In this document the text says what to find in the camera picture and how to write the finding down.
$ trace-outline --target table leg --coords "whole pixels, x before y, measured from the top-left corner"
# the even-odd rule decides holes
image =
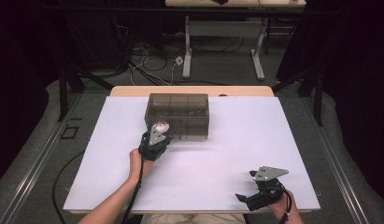
[[[264,30],[264,27],[263,27],[263,25],[261,25],[259,28],[259,34],[258,34],[258,40],[256,43],[256,48],[251,51],[253,66],[255,67],[256,77],[258,78],[258,80],[264,80],[263,69],[262,69],[261,61],[259,60],[259,52],[261,51],[262,42],[263,42],[263,38],[264,38],[263,30]]]
[[[190,21],[188,16],[186,17],[186,20],[185,20],[185,36],[186,36],[186,48],[185,48],[185,60],[183,63],[183,78],[189,78],[191,76],[192,49],[191,49]]]

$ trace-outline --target gray carpet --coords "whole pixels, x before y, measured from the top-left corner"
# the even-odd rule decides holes
[[[253,48],[253,40],[246,39],[242,47],[235,52],[198,51],[198,49],[221,50],[234,40],[234,38],[223,37],[195,38],[193,40],[195,51],[192,58],[192,76],[188,79],[188,81],[193,82],[178,84],[212,85],[204,82],[195,82],[209,81],[226,85],[274,86],[277,83],[275,74],[289,38],[286,36],[273,36],[268,55],[262,55],[261,61],[266,76],[265,81],[258,81],[255,76],[252,60],[249,55],[249,50]],[[231,48],[236,49],[237,43],[241,44],[241,41],[241,39],[238,39]],[[165,45],[163,53],[174,57],[167,59],[167,64],[165,64],[163,57],[158,55],[151,56],[145,64],[151,70],[163,67],[164,69],[151,71],[151,73],[165,79],[171,78],[171,68],[175,58],[177,56],[183,57],[182,49],[177,47],[181,46],[182,42],[175,42],[173,40],[168,42],[171,45]],[[138,61],[138,56],[133,56],[133,58],[135,59],[135,64],[143,62]],[[110,70],[95,71],[99,75],[108,72]],[[175,81],[185,81],[181,77],[181,67],[176,66],[174,75]],[[108,78],[107,81],[113,85],[133,85],[129,70],[121,76]],[[14,223],[61,223],[51,201],[51,189],[54,179],[69,160],[86,148],[100,109],[108,94],[108,91],[103,90],[102,87],[90,80],[85,79],[84,82],[88,89],[80,96],[75,95],[74,99],[79,99],[75,110],[64,121],[64,128],[67,127],[67,131],[65,132],[64,128],[61,130],[62,138],[55,142],[49,159],[44,164],[44,169],[39,174],[31,191],[28,192],[26,200],[21,202],[20,210],[13,214],[11,220]],[[136,72],[133,73],[133,82],[136,85],[151,85]],[[55,128],[59,112],[58,87],[56,85],[58,83],[53,83],[48,87],[50,104],[44,118],[0,182],[0,218],[11,203],[26,171],[33,165],[33,162],[38,157],[42,148],[44,148],[47,139],[50,138],[50,134]],[[311,99],[299,98],[296,93],[298,86],[299,83],[296,82],[277,92],[276,96],[280,98],[313,187],[321,193],[321,196],[319,196],[321,210],[303,214],[303,218],[306,223],[355,223],[323,153],[324,144],[317,132],[314,120],[310,117],[309,113],[311,111],[306,110],[306,105],[311,107]],[[323,129],[327,133],[331,145],[351,185],[354,187],[370,223],[384,223],[384,203],[366,184],[358,167],[344,148],[334,112],[334,102],[326,94],[324,94],[323,98],[322,119],[324,123]],[[75,130],[77,130],[77,134],[72,138]],[[63,206],[67,195],[65,189],[71,185],[75,178],[81,157],[76,158],[69,164],[58,181],[55,195],[60,208]],[[76,223],[82,217],[82,215],[73,215],[65,211],[61,213],[66,223]],[[253,224],[277,223],[270,213],[249,215],[249,220]]]

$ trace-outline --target person's lap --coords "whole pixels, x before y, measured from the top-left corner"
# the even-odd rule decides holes
[[[144,215],[141,224],[245,224],[242,214]]]

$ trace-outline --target hand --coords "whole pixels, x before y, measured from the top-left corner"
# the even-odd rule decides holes
[[[296,201],[293,198],[293,194],[289,190],[287,190],[287,192],[291,195],[292,198],[292,208],[290,211],[290,215],[288,216],[288,221],[285,223],[303,224],[304,221],[300,217],[300,213],[297,210]],[[287,201],[287,194],[283,193],[281,199],[279,199],[278,202],[268,205],[268,207],[271,209],[271,211],[274,213],[274,216],[276,216],[278,220],[281,220],[284,214],[287,212]]]
[[[139,179],[139,172],[141,170],[141,154],[137,148],[133,149],[130,152],[130,174],[128,175],[127,180],[137,181]],[[143,175],[142,178],[145,178],[153,167],[154,161],[145,161],[143,165]]]

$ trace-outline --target black curtain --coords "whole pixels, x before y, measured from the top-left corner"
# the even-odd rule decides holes
[[[384,1],[308,0],[306,10],[345,14],[335,20],[301,21],[277,78],[288,80],[320,65],[323,90],[336,102],[345,146],[384,200]],[[307,73],[299,92],[311,91],[316,78]]]
[[[57,67],[27,1],[0,1],[0,178],[44,114]]]

